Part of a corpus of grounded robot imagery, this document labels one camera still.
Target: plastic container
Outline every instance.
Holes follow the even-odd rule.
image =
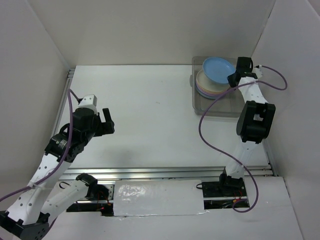
[[[197,115],[202,115],[204,111],[212,104],[214,100],[201,96],[196,90],[196,77],[202,70],[204,61],[210,56],[194,56],[192,58],[192,75],[190,76],[190,86],[192,87],[192,106]],[[222,57],[234,66],[237,65],[236,58]],[[245,101],[241,92],[237,89],[228,93],[224,98],[220,99],[208,111],[207,116],[222,118],[238,118],[245,106]]]

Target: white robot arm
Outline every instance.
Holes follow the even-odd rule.
[[[256,83],[257,79],[262,77],[260,68],[253,68],[252,64],[251,58],[239,57],[236,72],[228,77],[231,87],[253,83],[239,88],[245,106],[236,126],[239,143],[233,156],[244,166],[248,164],[256,146],[269,135],[276,111],[275,105],[267,102]],[[225,187],[240,188],[243,185],[244,174],[243,166],[232,160],[223,170],[220,182]]]
[[[67,148],[69,123],[50,139],[40,166],[28,183],[30,189],[22,193],[7,211],[0,211],[0,226],[22,240],[41,240],[58,215],[79,199],[92,199],[98,191],[108,197],[108,189],[98,185],[91,175],[82,173],[69,187],[48,199],[60,176],[88,142],[93,137],[113,134],[115,131],[108,108],[102,110],[105,122],[101,122],[95,95],[86,95],[78,103],[78,108],[72,114],[73,134],[66,158],[60,163]],[[45,181],[36,184],[46,176],[49,177]]]

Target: metal frame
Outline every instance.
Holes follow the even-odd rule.
[[[276,163],[276,160],[275,160],[275,157],[272,153],[272,150],[271,150],[271,146],[270,146],[270,141],[268,139],[264,139],[262,141],[262,144],[263,144],[263,149],[264,149],[264,152],[265,152],[265,155],[266,155],[266,158],[271,166],[271,170],[273,172],[273,175],[276,176],[276,177],[279,177],[280,174],[279,174],[279,166],[277,165]]]
[[[72,181],[77,175],[87,173],[99,183],[114,181],[170,180],[170,179],[201,179],[218,178],[223,167],[171,167],[171,168],[69,168],[60,177],[60,181]],[[254,176],[273,176],[271,166],[267,168],[249,167]]]
[[[59,124],[60,124],[62,113],[64,111],[64,107],[65,107],[65,104],[67,101],[67,90],[71,86],[71,82],[72,82],[72,79],[74,78],[75,71],[76,71],[75,69],[70,69],[68,72],[68,75],[66,77],[65,86],[64,86],[62,98],[61,98],[61,101],[59,104],[58,113],[57,113],[57,116],[54,121],[54,126],[53,126],[53,130],[51,133],[51,137],[59,132]]]

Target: purple cable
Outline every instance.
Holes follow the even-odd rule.
[[[284,87],[284,88],[279,88],[279,87],[273,86],[273,85],[271,85],[270,83],[267,83],[267,82],[265,82],[265,81],[257,80],[257,81],[255,81],[255,82],[245,83],[245,84],[241,84],[241,85],[238,85],[238,86],[236,86],[236,87],[230,88],[229,90],[227,90],[227,91],[225,91],[224,93],[220,94],[220,95],[213,101],[213,103],[204,111],[204,113],[202,114],[202,116],[201,116],[201,118],[200,118],[199,127],[198,127],[198,131],[199,131],[200,138],[202,139],[202,141],[203,141],[206,145],[208,145],[210,148],[212,148],[212,149],[214,149],[214,150],[216,150],[216,151],[218,151],[218,152],[220,152],[220,153],[228,156],[229,158],[232,158],[232,159],[235,160],[238,164],[240,164],[241,166],[243,166],[244,170],[246,170],[246,172],[249,174],[249,176],[251,177],[251,179],[252,179],[252,181],[253,181],[253,184],[254,184],[254,186],[255,186],[255,191],[256,191],[256,196],[255,196],[254,203],[253,203],[252,206],[249,207],[248,209],[241,211],[241,210],[236,209],[236,208],[235,208],[235,205],[236,205],[237,203],[245,202],[245,201],[247,201],[247,200],[246,200],[246,199],[240,199],[240,200],[234,202],[234,203],[232,204],[232,209],[235,210],[235,211],[238,212],[238,213],[247,213],[247,212],[251,211],[251,210],[256,206],[256,204],[257,204],[257,202],[258,202],[258,199],[259,199],[259,189],[258,189],[257,182],[256,182],[254,176],[251,174],[250,170],[249,170],[245,165],[243,165],[243,163],[242,163],[241,161],[239,161],[238,159],[236,159],[236,158],[235,158],[234,156],[232,156],[231,154],[229,154],[229,153],[227,153],[227,152],[225,152],[225,151],[223,151],[223,150],[221,150],[221,149],[219,149],[219,148],[211,145],[209,142],[207,142],[207,140],[205,140],[205,138],[204,138],[204,136],[202,135],[202,132],[201,132],[201,125],[202,125],[202,122],[203,122],[206,114],[208,113],[209,109],[210,109],[217,101],[219,101],[221,98],[223,98],[225,95],[227,95],[228,93],[230,93],[230,92],[232,92],[232,91],[234,91],[234,90],[236,90],[236,89],[238,89],[238,88],[241,88],[241,87],[244,87],[244,86],[248,86],[248,85],[251,85],[251,84],[254,84],[254,83],[265,84],[265,85],[267,85],[267,86],[269,86],[269,87],[271,87],[271,88],[273,88],[273,89],[280,90],[280,91],[284,91],[284,90],[286,90],[286,89],[288,88],[287,80],[286,80],[286,78],[285,78],[280,72],[278,72],[277,70],[275,70],[275,69],[273,69],[273,68],[271,68],[271,67],[268,67],[268,66],[263,66],[263,65],[261,65],[261,67],[266,68],[266,69],[270,69],[270,70],[274,71],[275,73],[279,74],[279,75],[282,77],[283,81],[284,81],[285,87]]]
[[[74,98],[77,100],[77,102],[79,103],[80,98],[78,98],[78,96],[75,94],[75,92],[72,91],[70,88],[69,88],[69,91],[70,91],[70,93],[74,96]]]
[[[39,181],[35,182],[34,183],[35,185],[39,185],[39,184],[43,183],[45,180],[47,180],[48,178],[50,178],[59,169],[59,167],[62,165],[62,163],[65,161],[65,158],[67,157],[69,148],[71,146],[73,125],[74,125],[74,122],[73,122],[73,109],[72,109],[72,102],[71,102],[70,93],[72,93],[76,97],[75,93],[71,89],[67,90],[67,97],[68,97],[68,102],[69,102],[70,125],[69,125],[68,141],[67,141],[67,144],[66,144],[66,147],[65,147],[65,151],[64,151],[64,153],[63,153],[63,155],[61,157],[61,160],[60,160],[59,164],[55,167],[55,169],[52,172],[50,172],[47,176],[45,176],[44,178],[42,178]],[[30,187],[30,186],[25,186],[25,187],[23,187],[23,188],[21,188],[19,190],[13,191],[13,192],[1,197],[0,198],[0,202],[2,202],[3,200],[5,200],[5,199],[7,199],[7,198],[9,198],[9,197],[11,197],[13,195],[16,195],[18,193],[30,190],[31,188],[32,187]]]
[[[55,224],[55,222],[56,222],[57,218],[58,218],[58,217],[56,217],[56,218],[55,218],[55,220],[53,220],[53,221],[52,221],[52,223],[51,223],[51,225],[50,225],[50,227],[49,227],[48,232],[49,232],[49,231],[51,230],[51,228],[54,226],[54,224]]]

